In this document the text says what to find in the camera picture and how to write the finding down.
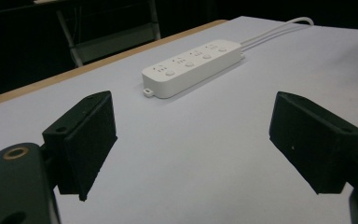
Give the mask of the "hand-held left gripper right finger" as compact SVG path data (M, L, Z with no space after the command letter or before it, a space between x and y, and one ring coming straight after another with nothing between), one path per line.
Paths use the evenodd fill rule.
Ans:
M316 193L343 190L358 127L303 96L279 91L268 133Z

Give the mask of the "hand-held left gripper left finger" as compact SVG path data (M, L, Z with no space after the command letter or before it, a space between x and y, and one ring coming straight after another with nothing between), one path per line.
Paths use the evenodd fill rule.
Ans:
M117 141L111 92L83 98L46 128L42 136L51 184L61 194L75 194L86 201Z

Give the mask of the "white power strip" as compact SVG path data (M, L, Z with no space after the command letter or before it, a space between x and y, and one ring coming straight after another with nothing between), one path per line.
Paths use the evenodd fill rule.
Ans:
M142 71L146 97L170 98L242 60L240 43L218 39Z

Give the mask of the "grey metal stand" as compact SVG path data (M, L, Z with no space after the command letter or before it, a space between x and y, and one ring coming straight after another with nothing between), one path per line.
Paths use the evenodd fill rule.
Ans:
M68 0L57 19L75 66L161 39L156 0Z

